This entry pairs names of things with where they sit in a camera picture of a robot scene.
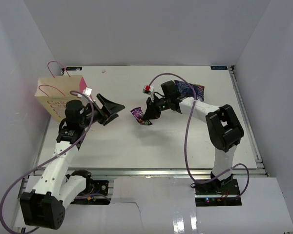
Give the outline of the purple M&M packet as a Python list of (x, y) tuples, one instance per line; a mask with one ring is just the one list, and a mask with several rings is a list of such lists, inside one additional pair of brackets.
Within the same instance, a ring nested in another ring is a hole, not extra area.
[(150, 120), (143, 120), (144, 114), (142, 112), (141, 107), (133, 108), (130, 112), (135, 117), (135, 119), (137, 120), (137, 122), (140, 125), (143, 125), (143, 126), (151, 126), (152, 125)]

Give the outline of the beige and pink paper bag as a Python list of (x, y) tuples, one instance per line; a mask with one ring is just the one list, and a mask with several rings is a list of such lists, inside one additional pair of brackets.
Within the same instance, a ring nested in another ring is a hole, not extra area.
[(70, 91), (82, 92), (87, 87), (82, 75), (51, 75), (39, 78), (35, 97), (57, 122), (65, 118), (66, 103), (77, 99)]

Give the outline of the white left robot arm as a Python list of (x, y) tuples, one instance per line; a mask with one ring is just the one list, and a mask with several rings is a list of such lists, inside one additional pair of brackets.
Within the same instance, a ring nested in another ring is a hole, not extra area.
[(65, 105), (65, 117), (59, 125), (53, 156), (46, 161), (46, 168), (31, 191), (20, 197), (22, 217), (28, 226), (57, 230), (63, 223), (66, 208), (75, 197), (93, 190), (90, 175), (72, 173), (66, 176), (66, 172), (91, 125), (95, 122), (107, 125), (125, 106), (101, 94), (97, 94), (97, 99), (102, 107), (89, 95), (82, 94), (82, 97), (87, 100), (87, 105), (79, 99)]

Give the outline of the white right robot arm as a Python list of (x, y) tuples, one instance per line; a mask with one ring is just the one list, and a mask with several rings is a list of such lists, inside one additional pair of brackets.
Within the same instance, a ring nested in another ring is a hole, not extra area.
[(149, 96), (143, 120), (158, 119), (162, 111), (172, 110), (205, 123), (210, 141), (215, 147), (214, 166), (209, 180), (194, 179), (191, 186), (223, 194), (233, 180), (233, 157), (244, 136), (235, 111), (228, 104), (218, 107), (205, 103), (199, 95), (198, 87), (184, 81), (170, 80), (161, 84), (161, 88), (163, 94), (159, 97), (153, 86), (146, 85), (143, 88), (143, 93)]

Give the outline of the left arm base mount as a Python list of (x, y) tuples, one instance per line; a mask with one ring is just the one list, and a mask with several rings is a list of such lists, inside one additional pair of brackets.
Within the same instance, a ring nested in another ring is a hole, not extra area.
[(108, 180), (94, 180), (90, 189), (86, 192), (81, 192), (78, 196), (86, 196), (83, 199), (75, 199), (71, 202), (73, 205), (108, 205), (110, 201), (105, 198), (108, 197), (109, 181)]

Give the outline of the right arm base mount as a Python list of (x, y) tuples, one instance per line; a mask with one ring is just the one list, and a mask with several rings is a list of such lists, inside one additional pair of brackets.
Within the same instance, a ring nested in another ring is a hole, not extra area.
[(237, 179), (222, 188), (214, 188), (211, 184), (192, 183), (191, 188), (195, 191), (196, 207), (226, 207), (241, 206), (240, 189)]

